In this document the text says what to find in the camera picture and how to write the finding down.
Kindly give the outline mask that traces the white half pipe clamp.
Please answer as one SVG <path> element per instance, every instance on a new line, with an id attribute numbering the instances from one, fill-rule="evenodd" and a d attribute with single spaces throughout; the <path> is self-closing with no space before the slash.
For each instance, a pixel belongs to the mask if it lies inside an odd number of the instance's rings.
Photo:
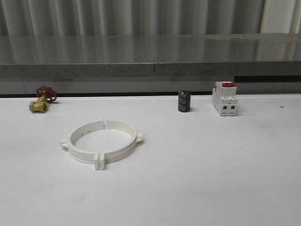
<path id="1" fill-rule="evenodd" d="M 119 161 L 132 153 L 137 143 L 143 141 L 143 134 L 137 132 L 137 130 L 129 123 L 124 121 L 103 119 L 103 129 L 120 130 L 130 135 L 130 141 L 115 150 L 101 152 L 98 155 L 98 166 L 100 170 L 105 169 L 107 163 Z"/>
<path id="2" fill-rule="evenodd" d="M 84 151 L 75 147 L 75 141 L 90 132 L 107 129 L 107 120 L 101 119 L 100 121 L 90 122 L 85 124 L 76 130 L 74 130 L 67 138 L 61 140 L 61 147 L 67 148 L 69 154 L 75 160 L 93 164 L 96 170 L 105 169 L 104 153 Z"/>

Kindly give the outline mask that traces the grey stone bench ledge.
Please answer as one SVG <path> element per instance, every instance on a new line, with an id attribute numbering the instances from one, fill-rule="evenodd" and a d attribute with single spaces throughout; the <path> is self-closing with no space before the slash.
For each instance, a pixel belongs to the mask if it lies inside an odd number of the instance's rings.
<path id="1" fill-rule="evenodd" d="M 3 79 L 299 82 L 298 34 L 2 36 Z"/>

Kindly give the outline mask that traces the white circuit breaker red switch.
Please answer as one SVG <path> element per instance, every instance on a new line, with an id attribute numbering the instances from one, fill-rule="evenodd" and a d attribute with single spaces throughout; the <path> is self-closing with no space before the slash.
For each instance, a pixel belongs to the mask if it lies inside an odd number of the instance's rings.
<path id="1" fill-rule="evenodd" d="M 213 88 L 212 104 L 220 116 L 235 116 L 238 99 L 237 84 L 232 81 L 216 81 Z"/>

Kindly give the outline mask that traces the brass valve red handwheel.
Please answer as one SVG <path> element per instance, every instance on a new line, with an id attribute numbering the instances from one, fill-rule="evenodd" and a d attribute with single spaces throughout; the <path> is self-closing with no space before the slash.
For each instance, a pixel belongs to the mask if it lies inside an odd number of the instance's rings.
<path id="1" fill-rule="evenodd" d="M 30 102 L 29 110 L 31 112 L 46 112 L 48 110 L 48 103 L 53 103 L 57 99 L 57 93 L 51 87 L 41 86 L 36 89 L 38 97 L 36 102 Z"/>

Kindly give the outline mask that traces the black cylindrical capacitor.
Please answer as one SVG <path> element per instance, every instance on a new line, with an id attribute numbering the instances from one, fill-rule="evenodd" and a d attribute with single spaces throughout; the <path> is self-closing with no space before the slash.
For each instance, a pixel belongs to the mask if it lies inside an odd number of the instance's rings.
<path id="1" fill-rule="evenodd" d="M 178 92 L 178 111 L 187 113 L 190 111 L 191 93 L 183 90 Z"/>

